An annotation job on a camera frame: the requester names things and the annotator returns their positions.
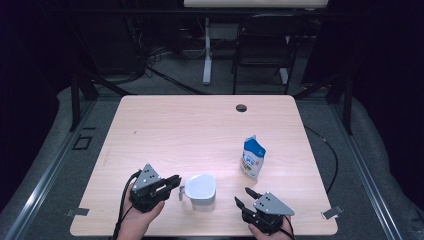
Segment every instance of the office chair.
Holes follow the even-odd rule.
[[[288,69],[287,94],[297,49],[307,30],[307,20],[298,15],[255,14],[240,23],[231,72],[236,94],[238,66]]]

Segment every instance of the black metal frame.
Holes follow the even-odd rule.
[[[369,16],[369,13],[366,12],[356,12],[356,13],[346,13],[346,12],[330,12],[327,9],[317,9],[315,11],[305,10],[305,9],[292,9],[292,8],[184,8],[184,9],[71,9],[71,8],[62,8],[60,6],[52,4],[52,2],[44,2],[42,9],[46,15],[55,14],[56,16],[65,17],[69,19],[75,15],[84,15],[84,14],[101,14],[101,15],[122,15],[122,16],[140,16],[143,17],[153,17],[153,16],[178,16],[184,18],[194,18],[194,17],[247,17],[252,14],[258,13],[269,13],[269,14],[287,14],[293,15],[303,15],[307,18],[317,19],[317,20],[337,20],[337,21],[357,21],[358,19],[363,19]],[[50,19],[60,20],[61,17],[51,17]],[[58,35],[62,35],[61,31],[57,28],[55,29]],[[67,47],[75,48],[77,43],[66,43],[64,49]],[[72,67],[75,71],[75,76],[72,80],[72,109],[73,109],[73,124],[71,131],[79,124],[80,121],[80,105],[79,105],[79,90],[81,89],[84,96],[88,100],[96,100],[98,97],[98,92],[93,86],[91,80],[95,80],[97,83],[104,85],[110,90],[118,93],[121,96],[130,95],[131,93],[117,87],[116,85],[108,82],[106,79],[100,77],[95,70],[88,70],[83,64],[80,63],[80,59],[75,56],[70,56]],[[345,124],[346,130],[349,134],[352,133],[350,129],[350,112],[351,112],[351,102],[352,102],[352,76],[346,73],[336,74],[339,77],[331,77],[327,80],[324,80],[320,83],[315,84],[313,87],[295,95],[295,99],[301,99],[310,93],[316,91],[321,86],[329,82],[337,82],[339,87],[332,89],[328,96],[328,103],[336,103],[340,99],[343,92],[345,94],[344,101],[344,114],[343,114],[343,123]]]
[[[271,17],[271,18],[297,18],[299,20],[297,20],[298,22],[301,22],[302,25],[299,26],[298,29],[296,30],[282,30],[282,31],[275,31],[273,32],[271,30],[271,32],[266,32],[266,33],[256,33],[255,31],[253,32],[253,34],[251,32],[243,33],[243,29],[246,28],[246,20],[253,20],[256,18],[262,18],[262,17]],[[238,71],[238,66],[242,66],[242,67],[265,67],[265,68],[276,68],[277,70],[275,71],[275,74],[278,73],[280,68],[286,68],[288,69],[288,77],[287,77],[287,83],[286,83],[286,87],[284,88],[284,95],[287,95],[288,90],[289,90],[289,86],[290,86],[290,81],[291,81],[291,76],[293,73],[293,67],[294,67],[294,63],[296,60],[296,56],[297,56],[297,51],[298,51],[298,47],[300,42],[303,39],[304,34],[306,33],[308,29],[308,22],[307,19],[304,17],[301,17],[299,15],[296,14],[290,14],[290,15],[281,15],[281,14],[254,14],[252,16],[249,16],[248,18],[246,18],[238,27],[237,30],[237,40],[236,40],[236,50],[235,50],[235,56],[233,59],[233,64],[231,67],[231,73],[233,73],[233,95],[236,94],[236,86],[237,86],[237,71]],[[288,51],[288,56],[290,56],[290,61],[288,65],[282,65],[282,64],[276,64],[276,63],[243,63],[242,61],[242,57],[240,56],[240,50],[241,50],[241,44],[243,42],[243,36],[246,36],[246,38],[249,38],[249,35],[259,35],[259,36],[266,36],[266,37],[275,37],[278,38],[279,41],[285,41],[285,37],[286,36],[290,36],[290,40],[286,43],[286,48]]]

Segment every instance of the gray carpet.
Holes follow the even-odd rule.
[[[191,59],[184,55],[163,54],[156,57],[156,61],[152,61],[152,63],[154,62],[153,68],[198,90],[211,94],[231,94],[232,52],[225,47],[219,48],[218,46],[213,52],[212,83],[209,86],[202,84],[203,57]],[[300,79],[311,45],[305,44],[303,47],[295,67],[290,94],[297,93],[302,89]],[[253,79],[268,78],[261,71],[247,71],[245,74],[253,76]],[[109,77],[109,80],[118,81],[120,78]],[[270,75],[269,81],[276,83],[279,81],[279,76]],[[143,77],[136,81],[119,86],[136,94],[188,94],[185,90],[176,87],[150,71],[147,71]],[[48,195],[38,209],[36,216],[28,225],[24,239],[77,239],[69,233],[72,217],[67,217],[65,214],[68,209],[74,209],[79,205],[119,104],[119,97],[115,93],[100,85],[98,90],[101,97],[94,103],[92,111],[82,123],[81,131],[77,133],[81,134],[82,137],[90,137],[92,139],[90,145],[86,150],[71,149],[67,152],[60,174],[49,189]],[[241,90],[240,94],[281,94],[282,88],[277,86],[264,90],[254,85]],[[312,98],[297,101],[297,104],[304,124],[325,137],[338,155],[339,172],[328,197],[331,205],[340,205],[345,209],[345,212],[337,219],[339,231],[334,236],[298,236],[298,239],[387,239],[359,178],[357,168],[353,164],[354,157],[351,149],[346,143],[342,131],[337,127],[338,119],[332,113],[331,106],[328,106],[322,100],[325,92],[326,90],[322,89],[312,95]],[[55,124],[40,150],[39,156],[28,172],[27,178],[0,215],[1,239],[4,239],[7,235],[31,192],[51,161],[55,161],[68,136],[67,131],[71,124],[69,89],[59,94],[58,97],[61,101],[61,109]],[[83,106],[91,106],[86,104],[83,98],[82,100]],[[392,213],[401,235],[404,239],[424,239],[424,225],[419,220],[419,214],[421,216],[424,216],[424,214],[402,194],[396,181],[391,177],[384,145],[365,109],[356,101],[353,105],[352,124],[354,139],[386,200],[387,207]],[[324,185],[328,187],[335,171],[334,155],[319,137],[309,130],[305,131],[310,140]]]

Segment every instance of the white table leg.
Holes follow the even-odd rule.
[[[287,79],[289,78],[289,75],[287,74],[287,68],[280,68],[280,78],[282,84],[287,83]]]
[[[209,18],[205,19],[205,68],[203,70],[203,84],[209,85],[211,83],[212,73],[212,57],[211,57],[211,37],[209,33]]]

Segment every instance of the black cable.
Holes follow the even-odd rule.
[[[289,222],[289,226],[290,226],[290,230],[291,230],[291,234],[289,232],[287,232],[286,230],[282,229],[282,228],[278,228],[278,230],[284,234],[286,234],[291,240],[296,240],[296,238],[294,237],[294,231],[293,231],[293,226],[291,225],[291,222],[289,220],[289,218],[284,215],[284,217],[287,219],[287,222]]]
[[[194,94],[198,94],[198,95],[212,95],[208,92],[200,91],[200,90],[197,90],[195,88],[189,87],[189,86],[187,86],[187,85],[185,85],[185,84],[183,84],[183,83],[181,83],[181,82],[179,82],[179,81],[177,81],[177,80],[175,80],[175,79],[173,79],[173,78],[171,78],[171,77],[169,77],[169,76],[167,76],[167,75],[165,75],[161,72],[158,72],[157,70],[155,70],[155,69],[153,69],[149,66],[146,66],[146,68],[149,69],[154,74],[158,75],[159,77],[161,77],[161,78],[165,79],[166,81],[176,85],[177,87],[183,89],[184,91],[187,91],[190,94],[194,93]]]
[[[122,212],[124,211],[124,202],[125,202],[125,196],[127,195],[128,186],[130,185],[131,181],[140,176],[141,170],[138,170],[136,173],[131,175],[130,179],[128,179],[127,183],[125,184],[124,191],[122,192],[122,198],[121,198],[121,205],[119,206],[119,216],[118,221],[115,224],[115,230],[113,231],[113,237],[112,239],[115,240],[118,238],[119,230],[121,229],[121,223],[124,221],[124,218],[127,216],[128,212],[131,210],[132,206],[125,212],[124,216],[122,216]]]
[[[166,49],[166,47],[157,47],[156,49],[152,49],[151,51],[150,51],[150,57],[152,57],[152,56],[156,56],[156,55],[161,55],[161,54],[164,54],[164,53],[166,53],[166,52],[169,52],[167,49]]]
[[[113,83],[115,85],[120,85],[120,84],[125,84],[125,83],[130,83],[130,82],[134,82],[137,79],[141,78],[144,74],[144,70],[140,71],[140,72],[134,72],[129,74],[129,76],[125,79],[119,79],[119,80],[110,80],[108,79],[107,81],[110,83]]]
[[[330,143],[327,141],[327,139],[325,139],[323,136],[321,136],[321,134],[315,132],[314,130],[312,130],[310,127],[303,125],[306,129],[308,129],[309,131],[313,132],[315,135],[317,135],[319,138],[322,139],[322,141],[324,141],[325,144],[327,144],[327,146],[330,148],[330,150],[333,152],[334,154],[334,158],[335,158],[335,162],[336,162],[336,169],[334,171],[334,176],[333,179],[330,182],[330,185],[328,186],[327,190],[325,191],[327,194],[330,192],[331,188],[333,187],[334,181],[336,180],[337,174],[339,172],[339,158],[337,157],[336,151],[334,150],[334,148],[330,145]]]

